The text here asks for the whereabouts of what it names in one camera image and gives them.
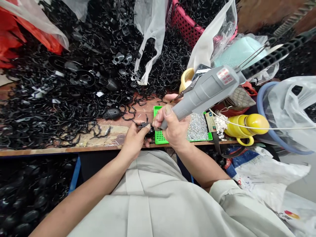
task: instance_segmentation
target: silver screws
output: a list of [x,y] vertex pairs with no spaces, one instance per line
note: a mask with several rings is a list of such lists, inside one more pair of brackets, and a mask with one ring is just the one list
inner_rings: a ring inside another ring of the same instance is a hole
[[207,124],[204,114],[191,114],[191,121],[187,132],[187,140],[208,140]]

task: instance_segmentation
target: yellow cup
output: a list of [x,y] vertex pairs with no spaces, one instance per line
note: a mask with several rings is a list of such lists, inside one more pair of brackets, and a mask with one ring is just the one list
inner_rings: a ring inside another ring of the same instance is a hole
[[179,94],[184,90],[186,89],[189,84],[187,83],[188,81],[191,81],[192,78],[194,76],[194,69],[191,67],[191,68],[188,68],[186,69],[183,73],[182,73],[182,76],[181,76],[181,85],[180,85],[180,88],[179,88]]
[[[238,119],[243,115],[233,116],[228,118],[228,120],[232,123],[238,124]],[[227,124],[227,129],[224,131],[228,136],[236,137],[238,143],[243,146],[251,146],[254,143],[254,139],[252,136],[249,136],[243,133],[239,126],[233,125],[231,123]],[[248,138],[249,142],[247,144],[243,143],[241,139]]]
[[[238,115],[228,118],[232,123],[239,124],[246,127],[244,128],[233,125],[231,123],[227,124],[227,129],[224,131],[227,135],[231,137],[236,137],[239,144],[243,146],[251,146],[254,143],[253,135],[265,134],[268,132],[267,129],[256,129],[256,128],[268,128],[269,122],[265,117],[260,114],[250,114],[250,115]],[[248,138],[249,143],[245,144],[240,139]]]

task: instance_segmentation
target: fingernail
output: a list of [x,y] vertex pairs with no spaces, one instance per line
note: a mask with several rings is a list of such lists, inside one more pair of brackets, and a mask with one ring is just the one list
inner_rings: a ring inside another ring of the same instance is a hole
[[171,106],[168,104],[165,106],[165,114],[167,116],[171,114]]
[[156,120],[159,120],[160,119],[160,114],[157,114],[156,115]]

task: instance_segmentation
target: hand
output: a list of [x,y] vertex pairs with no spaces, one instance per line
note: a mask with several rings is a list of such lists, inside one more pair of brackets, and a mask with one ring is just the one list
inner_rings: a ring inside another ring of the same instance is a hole
[[[144,121],[141,120],[135,120],[137,124],[141,124]],[[138,131],[138,127],[135,123],[131,123],[125,140],[124,145],[122,147],[122,150],[120,151],[121,154],[124,156],[130,157],[133,160],[135,160],[144,144],[145,135],[150,130],[150,124],[148,124],[146,127],[142,128],[140,131]],[[145,146],[149,148],[149,143],[151,142],[151,138],[147,138],[147,141],[145,142]]]
[[[166,100],[172,100],[176,98],[177,94],[168,94],[165,96]],[[162,107],[154,118],[152,126],[155,128],[160,127],[162,121],[165,119],[168,123],[166,130],[162,130],[162,134],[174,149],[185,145],[187,141],[187,132],[190,124],[190,116],[185,117],[181,121],[178,121],[177,116],[172,110],[172,104],[166,104]]]

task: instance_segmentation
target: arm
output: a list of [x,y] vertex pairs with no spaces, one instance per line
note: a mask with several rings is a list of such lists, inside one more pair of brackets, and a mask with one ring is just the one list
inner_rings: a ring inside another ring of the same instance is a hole
[[[166,95],[166,100],[172,100],[176,96],[176,94]],[[168,128],[162,131],[164,137],[202,188],[209,192],[210,187],[217,180],[230,179],[212,158],[186,140],[190,117],[178,121],[171,105],[167,104],[158,111],[152,125],[158,128],[164,119],[168,123]]]
[[59,203],[30,236],[67,236],[105,195],[115,189],[130,164],[138,157],[149,129],[145,127],[137,133],[137,126],[132,123],[118,156]]
[[214,182],[230,179],[211,157],[189,141],[173,148],[190,174],[207,192],[210,191],[210,187]]
[[209,193],[228,216],[255,236],[294,237],[273,211],[240,189],[233,180],[215,182]]

